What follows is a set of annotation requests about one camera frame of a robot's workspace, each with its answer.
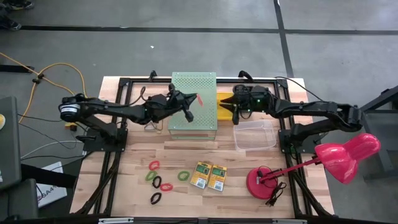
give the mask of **wooden table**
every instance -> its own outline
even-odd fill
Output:
[[[120,77],[104,77],[99,98],[114,101]],[[303,79],[295,79],[304,85]],[[308,100],[305,90],[288,81],[292,102]],[[134,84],[131,101],[139,96],[143,85]],[[145,83],[144,97],[168,92],[167,85]],[[231,92],[233,84],[219,84],[218,91]],[[111,117],[99,115],[105,122],[111,122]],[[276,139],[280,129],[279,121],[264,113],[254,113],[249,120],[268,119],[274,126]],[[312,118],[295,116],[296,123],[308,124]],[[219,121],[215,141],[182,141],[172,140],[167,130],[168,119],[164,120],[164,128],[158,133],[145,132],[144,127],[128,121],[129,136],[125,152],[122,154],[116,190],[114,194],[112,216],[126,217],[225,217],[225,218],[292,218],[294,217],[292,199],[287,177],[279,181],[287,183],[287,188],[274,207],[268,207],[265,201],[256,199],[246,189],[246,175],[261,165],[272,170],[286,167],[285,157],[280,152],[279,142],[266,151],[238,152],[235,150],[233,124],[231,121]],[[100,179],[103,152],[94,152],[87,157],[81,166],[78,183],[73,198],[71,212],[77,211],[89,199]],[[310,154],[302,154],[303,161],[311,159]],[[171,192],[163,192],[162,200],[150,204],[150,197],[159,192],[149,182],[145,181],[148,164],[159,160],[161,167],[158,174],[163,183],[174,185]],[[181,182],[177,174],[181,170],[193,172],[198,161],[209,161],[228,168],[224,191],[199,189],[189,181]],[[308,188],[327,211],[333,213],[330,193],[322,165],[310,165],[305,168]],[[300,208],[304,211],[303,197],[297,186]]]

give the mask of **gray floor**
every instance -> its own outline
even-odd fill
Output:
[[[287,29],[398,29],[394,0],[280,0],[280,6]],[[271,0],[41,0],[35,9],[11,17],[26,25],[277,28]],[[325,100],[362,106],[398,84],[397,36],[288,35],[287,43],[295,77],[304,78],[306,86]],[[255,77],[286,76],[279,34],[24,30],[1,32],[0,49],[37,69],[55,62],[74,64],[83,72],[90,96],[98,94],[105,75],[148,75],[151,70],[159,75],[212,71],[236,76],[246,70]],[[46,75],[81,91],[80,77],[69,68],[53,68]],[[34,76],[2,73],[1,77],[0,95],[16,96],[22,113]],[[63,96],[68,93],[40,84],[29,115],[58,119],[57,105]],[[59,140],[73,139],[63,123],[25,119],[24,124]],[[22,154],[52,142],[24,127],[20,132]],[[353,135],[334,131],[325,142],[345,142]],[[78,146],[69,150],[54,145],[34,155],[74,156],[81,151]],[[56,161],[41,158],[27,163],[46,166]],[[398,180],[365,183],[362,178],[378,170],[375,157],[361,164],[349,185],[328,175],[337,215],[398,222]]]

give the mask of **yellow box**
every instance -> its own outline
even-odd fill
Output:
[[[198,162],[191,178],[191,184],[204,189],[208,182],[212,165]]]
[[[220,106],[221,100],[233,96],[233,93],[217,93],[217,119],[232,121],[232,112]]]
[[[226,167],[213,165],[208,187],[211,189],[223,191],[225,178],[226,178]]]

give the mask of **lamp base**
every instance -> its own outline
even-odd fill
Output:
[[[265,180],[263,183],[259,182],[257,184],[258,170],[260,170],[263,175],[271,172],[270,168],[267,167],[254,168],[253,170],[250,170],[246,177],[246,187],[253,197],[263,200],[269,199],[278,185],[278,179]]]

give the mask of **small box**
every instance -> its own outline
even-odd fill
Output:
[[[226,178],[226,167],[214,165],[211,170],[208,187],[211,189],[223,191]]]
[[[191,184],[204,189],[208,182],[210,172],[211,172],[212,165],[198,162],[197,167],[193,171],[193,175],[191,178]]]

